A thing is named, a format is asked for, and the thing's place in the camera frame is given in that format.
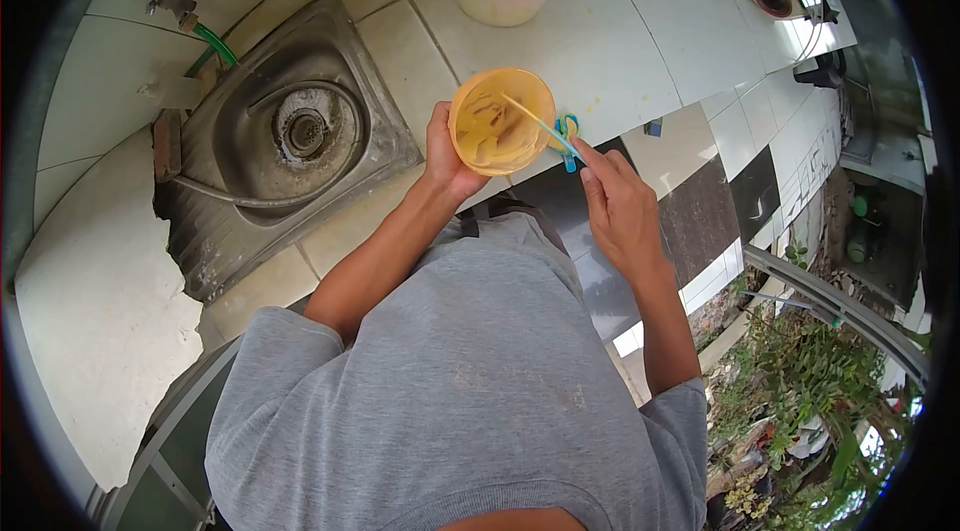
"person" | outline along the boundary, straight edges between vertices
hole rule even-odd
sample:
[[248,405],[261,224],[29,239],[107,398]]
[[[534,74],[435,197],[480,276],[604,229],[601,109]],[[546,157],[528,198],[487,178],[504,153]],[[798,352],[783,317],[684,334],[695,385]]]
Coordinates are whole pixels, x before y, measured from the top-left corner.
[[639,411],[570,258],[534,216],[452,221],[488,181],[450,103],[402,202],[304,316],[249,322],[210,422],[210,490],[246,529],[701,529],[707,402],[657,198],[616,151],[575,147],[590,229],[630,283],[653,398]]

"green hose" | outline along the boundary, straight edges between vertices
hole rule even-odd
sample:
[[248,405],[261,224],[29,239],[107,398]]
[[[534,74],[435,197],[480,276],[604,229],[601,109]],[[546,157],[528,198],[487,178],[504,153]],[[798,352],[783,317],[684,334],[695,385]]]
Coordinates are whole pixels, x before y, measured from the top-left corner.
[[209,43],[210,46],[220,54],[220,57],[223,58],[227,66],[234,66],[234,64],[237,63],[237,57],[234,56],[234,52],[231,52],[231,49],[220,40],[220,37],[210,31],[210,29],[197,23],[193,28],[193,32],[197,33],[198,37],[203,41]]

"sink drain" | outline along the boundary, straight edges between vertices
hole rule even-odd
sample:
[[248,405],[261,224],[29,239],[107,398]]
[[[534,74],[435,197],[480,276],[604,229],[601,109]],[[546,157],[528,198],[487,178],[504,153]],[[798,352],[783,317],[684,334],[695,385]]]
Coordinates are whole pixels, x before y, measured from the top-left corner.
[[350,95],[341,92],[346,93],[339,86],[311,87],[283,99],[273,117],[273,133],[287,160],[319,157],[336,140],[344,124],[356,125],[346,98]]
[[287,123],[282,135],[283,145],[287,152],[298,158],[310,157],[320,149],[327,130],[327,121],[317,110],[301,108]]

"black tile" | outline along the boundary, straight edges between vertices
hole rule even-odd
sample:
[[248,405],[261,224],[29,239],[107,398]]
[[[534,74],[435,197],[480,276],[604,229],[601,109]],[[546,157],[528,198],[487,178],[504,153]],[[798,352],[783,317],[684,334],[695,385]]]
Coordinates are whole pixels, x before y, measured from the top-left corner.
[[[596,147],[600,153],[618,150],[630,155],[619,137]],[[577,161],[577,170],[583,167]],[[573,259],[583,286],[586,307],[593,324],[604,341],[609,341],[640,321],[637,303],[626,279],[617,272],[594,242],[591,234],[587,198],[579,174],[568,173],[558,164],[511,189],[516,198],[540,208],[556,225],[563,244]],[[660,231],[664,251],[670,255]]]
[[763,148],[756,156],[747,168],[729,182],[736,221],[744,243],[750,241],[770,220],[774,210],[780,207],[780,191],[776,188],[777,174],[774,172],[770,146]]
[[720,156],[659,201],[660,232],[682,287],[740,235]]

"white tiled countertop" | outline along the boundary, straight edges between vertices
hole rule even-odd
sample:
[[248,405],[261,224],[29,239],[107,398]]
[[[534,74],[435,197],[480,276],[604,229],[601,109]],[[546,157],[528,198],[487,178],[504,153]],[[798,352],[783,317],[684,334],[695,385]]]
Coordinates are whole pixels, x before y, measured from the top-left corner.
[[[310,1],[266,0],[225,40],[240,57]],[[576,114],[582,138],[598,145],[738,84],[753,86],[790,66],[808,43],[814,47],[807,57],[856,43],[844,13],[836,28],[812,29],[804,21],[774,21],[750,0],[548,0],[532,21],[510,29],[475,22],[456,0],[343,2],[421,148],[433,104],[450,100],[461,83],[489,68],[515,66],[540,76],[558,113]],[[811,32],[816,41],[808,42]],[[523,171],[493,179],[466,205],[559,162],[547,151]],[[400,177],[298,242],[313,272],[322,277],[369,236],[416,177]],[[349,227],[350,233],[333,233],[334,226]],[[255,296],[255,285],[255,279],[245,279],[244,293]],[[272,300],[288,305],[304,295],[303,288],[292,289],[298,295],[287,303]],[[218,310],[221,301],[239,303],[231,293],[240,289],[227,292],[210,310]],[[255,307],[268,305],[256,297],[240,301],[244,307],[236,317],[224,312],[216,317],[224,339],[242,331]]]

